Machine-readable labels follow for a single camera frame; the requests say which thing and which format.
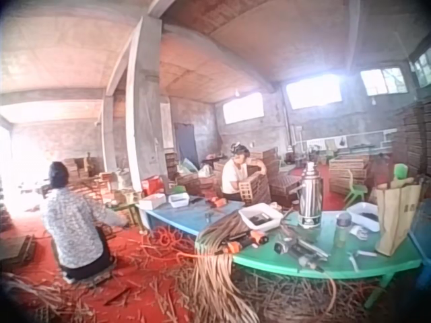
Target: hand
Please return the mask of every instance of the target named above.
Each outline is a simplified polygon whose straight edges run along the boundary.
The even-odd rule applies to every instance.
[[[266,174],[267,174],[267,168],[266,168],[266,166],[263,166],[263,167],[261,168],[261,174],[262,174],[262,175],[266,175]]]

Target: green plastic chair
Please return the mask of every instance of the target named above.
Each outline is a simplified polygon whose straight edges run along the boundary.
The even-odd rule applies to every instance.
[[[348,208],[359,196],[363,201],[365,201],[365,194],[368,193],[368,188],[365,185],[353,184],[353,174],[350,170],[347,171],[350,175],[350,192],[344,199],[344,202],[347,201],[347,203],[344,205],[344,209]]]
[[[405,164],[396,164],[393,166],[393,177],[396,180],[404,180],[407,178],[409,172],[409,166]]]

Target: patterned shirt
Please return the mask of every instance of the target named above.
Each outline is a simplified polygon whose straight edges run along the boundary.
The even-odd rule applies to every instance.
[[[57,247],[59,261],[70,269],[90,264],[102,255],[103,246],[95,220],[107,225],[127,224],[127,220],[114,211],[68,188],[54,189],[41,210],[44,226]]]

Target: silver thermos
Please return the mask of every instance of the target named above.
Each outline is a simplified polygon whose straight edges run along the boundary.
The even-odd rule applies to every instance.
[[[313,162],[308,162],[302,173],[298,223],[304,229],[321,225],[323,202],[323,179]]]

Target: bright window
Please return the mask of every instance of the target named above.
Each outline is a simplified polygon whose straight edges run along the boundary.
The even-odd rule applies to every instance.
[[[286,91],[294,110],[342,101],[339,78],[332,74],[287,84]]]
[[[262,94],[253,93],[224,104],[223,114],[226,124],[261,118],[264,116]]]
[[[431,84],[431,48],[429,48],[415,62],[416,75],[418,76],[419,86],[425,87]]]
[[[407,93],[403,74],[398,67],[362,71],[361,77],[366,88],[366,93],[369,96]]]

